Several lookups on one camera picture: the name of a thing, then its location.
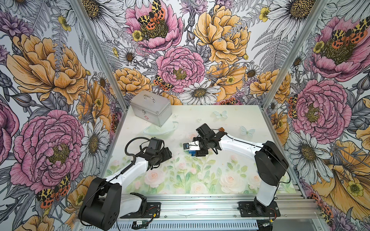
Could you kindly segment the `light blue lego brick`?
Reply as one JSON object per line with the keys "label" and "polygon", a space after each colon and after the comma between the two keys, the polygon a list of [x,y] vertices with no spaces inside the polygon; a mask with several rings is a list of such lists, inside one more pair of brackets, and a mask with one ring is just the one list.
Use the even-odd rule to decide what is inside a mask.
{"label": "light blue lego brick", "polygon": [[189,150],[189,154],[192,156],[192,157],[195,157],[196,154],[197,154],[197,150]]}

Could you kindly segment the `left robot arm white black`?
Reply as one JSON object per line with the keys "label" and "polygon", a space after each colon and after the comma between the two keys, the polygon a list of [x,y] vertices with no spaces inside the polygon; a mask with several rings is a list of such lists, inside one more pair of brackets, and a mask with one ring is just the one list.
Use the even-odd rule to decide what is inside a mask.
{"label": "left robot arm white black", "polygon": [[152,205],[146,196],[140,193],[123,194],[122,190],[140,175],[171,159],[172,153],[165,147],[164,140],[158,138],[136,137],[128,143],[137,140],[143,140],[147,146],[141,144],[137,154],[129,153],[128,147],[125,147],[124,153],[132,158],[126,167],[107,178],[92,180],[78,213],[83,226],[107,231],[119,218],[154,219],[159,213],[160,203]]}

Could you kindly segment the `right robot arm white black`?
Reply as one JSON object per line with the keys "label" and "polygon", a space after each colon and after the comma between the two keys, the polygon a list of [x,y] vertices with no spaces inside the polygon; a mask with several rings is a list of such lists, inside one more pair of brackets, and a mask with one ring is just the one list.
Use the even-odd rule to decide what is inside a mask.
{"label": "right robot arm white black", "polygon": [[184,143],[184,151],[193,157],[204,157],[213,150],[229,151],[248,157],[257,167],[261,179],[259,191],[253,202],[240,202],[238,210],[243,217],[279,217],[276,192],[282,177],[289,168],[289,163],[276,144],[272,141],[256,143],[235,138],[224,131],[223,128],[211,129],[203,124],[196,129],[198,136],[192,142]]}

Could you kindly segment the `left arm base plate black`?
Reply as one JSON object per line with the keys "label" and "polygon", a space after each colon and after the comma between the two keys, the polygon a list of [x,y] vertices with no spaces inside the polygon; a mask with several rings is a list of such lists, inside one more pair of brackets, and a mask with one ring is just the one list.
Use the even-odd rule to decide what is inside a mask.
{"label": "left arm base plate black", "polygon": [[160,216],[161,202],[146,202],[143,203],[137,212],[129,213],[120,218],[152,218]]}

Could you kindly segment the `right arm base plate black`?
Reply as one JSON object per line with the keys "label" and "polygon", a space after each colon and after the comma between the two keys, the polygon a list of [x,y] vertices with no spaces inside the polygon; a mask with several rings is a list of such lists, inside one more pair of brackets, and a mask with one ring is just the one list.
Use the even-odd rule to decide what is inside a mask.
{"label": "right arm base plate black", "polygon": [[279,207],[275,201],[269,206],[264,206],[258,201],[241,201],[238,202],[237,209],[243,218],[277,218],[281,216]]}

